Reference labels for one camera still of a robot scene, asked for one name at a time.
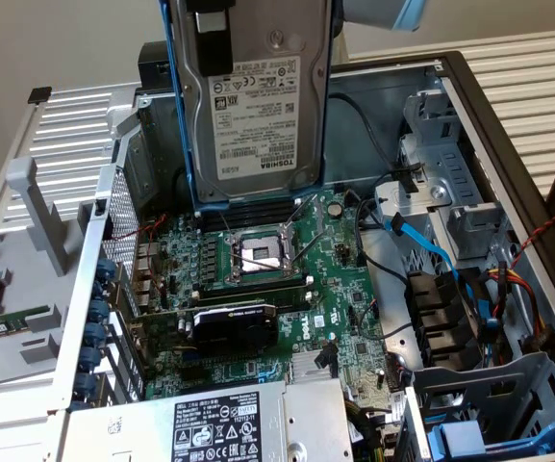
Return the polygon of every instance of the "hard drive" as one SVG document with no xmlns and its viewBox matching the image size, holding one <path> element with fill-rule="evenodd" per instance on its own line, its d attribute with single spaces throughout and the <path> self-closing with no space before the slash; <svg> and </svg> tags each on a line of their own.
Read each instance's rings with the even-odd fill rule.
<svg viewBox="0 0 555 462">
<path fill-rule="evenodd" d="M 171 0 L 196 194 L 292 195 L 321 178 L 328 0 Z"/>
</svg>

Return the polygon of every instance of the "motherboard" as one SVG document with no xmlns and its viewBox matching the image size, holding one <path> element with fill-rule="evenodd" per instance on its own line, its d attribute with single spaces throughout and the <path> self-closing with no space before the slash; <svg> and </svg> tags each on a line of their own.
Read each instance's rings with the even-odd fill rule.
<svg viewBox="0 0 555 462">
<path fill-rule="evenodd" d="M 198 219 L 184 215 L 160 226 L 137 265 L 161 287 L 152 288 L 151 279 L 136 283 L 144 311 L 137 322 L 154 353 L 146 398 L 296 380 L 296 358 L 316 357 L 330 344 L 350 398 L 386 407 L 384 346 L 366 338 L 381 335 L 377 311 L 367 310 L 358 325 L 375 297 L 357 252 L 355 209 L 347 205 L 343 192 L 326 190 L 294 204 L 286 224 L 235 229 L 221 216 L 226 229 L 203 232 Z M 261 351 L 198 350 L 198 339 L 188 338 L 198 323 L 193 315 L 222 306 L 275 307 L 276 341 Z"/>
</svg>

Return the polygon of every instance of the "power supply label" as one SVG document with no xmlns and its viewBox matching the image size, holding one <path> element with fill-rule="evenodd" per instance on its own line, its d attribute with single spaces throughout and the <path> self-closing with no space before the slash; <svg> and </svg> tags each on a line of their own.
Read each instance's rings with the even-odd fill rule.
<svg viewBox="0 0 555 462">
<path fill-rule="evenodd" d="M 175 404 L 172 462 L 206 461 L 262 462 L 258 392 Z"/>
<path fill-rule="evenodd" d="M 300 57 L 234 63 L 209 91 L 218 179 L 296 168 Z"/>
</svg>

